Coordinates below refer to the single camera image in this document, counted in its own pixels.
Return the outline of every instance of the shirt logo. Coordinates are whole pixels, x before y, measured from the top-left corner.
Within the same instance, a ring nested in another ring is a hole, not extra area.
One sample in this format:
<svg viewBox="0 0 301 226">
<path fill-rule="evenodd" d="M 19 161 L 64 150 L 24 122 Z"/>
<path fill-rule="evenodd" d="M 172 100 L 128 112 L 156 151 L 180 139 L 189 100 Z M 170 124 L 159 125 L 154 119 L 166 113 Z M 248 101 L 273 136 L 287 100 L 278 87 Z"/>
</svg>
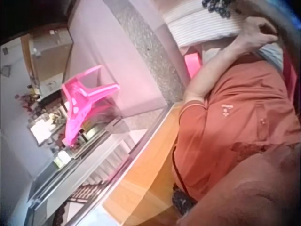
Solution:
<svg viewBox="0 0 301 226">
<path fill-rule="evenodd" d="M 231 110 L 233 107 L 234 107 L 233 105 L 222 105 L 223 116 L 227 117 L 229 115 L 229 110 Z"/>
</svg>

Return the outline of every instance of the wooden floor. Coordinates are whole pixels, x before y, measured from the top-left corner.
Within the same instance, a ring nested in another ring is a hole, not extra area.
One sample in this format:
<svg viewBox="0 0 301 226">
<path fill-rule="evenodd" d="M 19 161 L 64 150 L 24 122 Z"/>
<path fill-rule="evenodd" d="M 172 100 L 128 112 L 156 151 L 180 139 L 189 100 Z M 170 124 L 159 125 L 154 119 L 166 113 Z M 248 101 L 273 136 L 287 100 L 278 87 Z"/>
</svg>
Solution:
<svg viewBox="0 0 301 226">
<path fill-rule="evenodd" d="M 181 106 L 175 105 L 139 159 L 103 203 L 121 225 L 175 225 L 171 150 Z"/>
</svg>

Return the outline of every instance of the shirt sleeve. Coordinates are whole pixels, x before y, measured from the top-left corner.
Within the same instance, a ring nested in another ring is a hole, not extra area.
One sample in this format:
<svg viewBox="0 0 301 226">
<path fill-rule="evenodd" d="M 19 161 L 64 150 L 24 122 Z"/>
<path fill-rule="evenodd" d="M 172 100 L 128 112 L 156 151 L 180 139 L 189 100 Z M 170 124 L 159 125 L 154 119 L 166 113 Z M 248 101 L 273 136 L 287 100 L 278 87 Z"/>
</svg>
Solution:
<svg viewBox="0 0 301 226">
<path fill-rule="evenodd" d="M 198 100 L 192 100 L 187 102 L 181 109 L 179 115 L 179 124 L 193 125 L 195 122 L 204 120 L 207 110 L 205 105 Z"/>
<path fill-rule="evenodd" d="M 206 115 L 207 110 L 201 101 L 192 100 L 183 106 L 179 116 L 178 145 L 187 146 L 202 137 Z"/>
</svg>

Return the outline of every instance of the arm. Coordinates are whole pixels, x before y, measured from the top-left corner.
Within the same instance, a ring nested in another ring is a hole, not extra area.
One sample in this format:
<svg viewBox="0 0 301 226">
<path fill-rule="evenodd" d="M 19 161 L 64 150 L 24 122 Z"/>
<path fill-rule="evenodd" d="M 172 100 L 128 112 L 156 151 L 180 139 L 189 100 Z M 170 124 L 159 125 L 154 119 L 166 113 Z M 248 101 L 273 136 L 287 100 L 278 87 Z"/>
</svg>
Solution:
<svg viewBox="0 0 301 226">
<path fill-rule="evenodd" d="M 219 78 L 240 56 L 277 41 L 278 38 L 274 35 L 276 33 L 276 29 L 267 20 L 247 18 L 236 39 L 204 65 L 191 80 L 184 94 L 185 103 L 191 100 L 204 102 Z"/>
</svg>

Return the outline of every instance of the speckled surface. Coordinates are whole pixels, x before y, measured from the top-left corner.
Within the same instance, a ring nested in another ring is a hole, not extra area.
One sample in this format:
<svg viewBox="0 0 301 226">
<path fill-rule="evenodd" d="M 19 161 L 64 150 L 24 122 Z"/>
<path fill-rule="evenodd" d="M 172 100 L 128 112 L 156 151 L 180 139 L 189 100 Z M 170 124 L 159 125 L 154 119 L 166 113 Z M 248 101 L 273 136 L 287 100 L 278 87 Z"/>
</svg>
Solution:
<svg viewBox="0 0 301 226">
<path fill-rule="evenodd" d="M 161 115 L 165 108 L 157 109 L 154 111 L 134 115 L 122 119 L 128 126 L 129 130 L 149 129 Z"/>
<path fill-rule="evenodd" d="M 168 103 L 180 101 L 184 85 L 155 32 L 128 0 L 103 1 L 135 45 L 164 99 Z"/>
</svg>

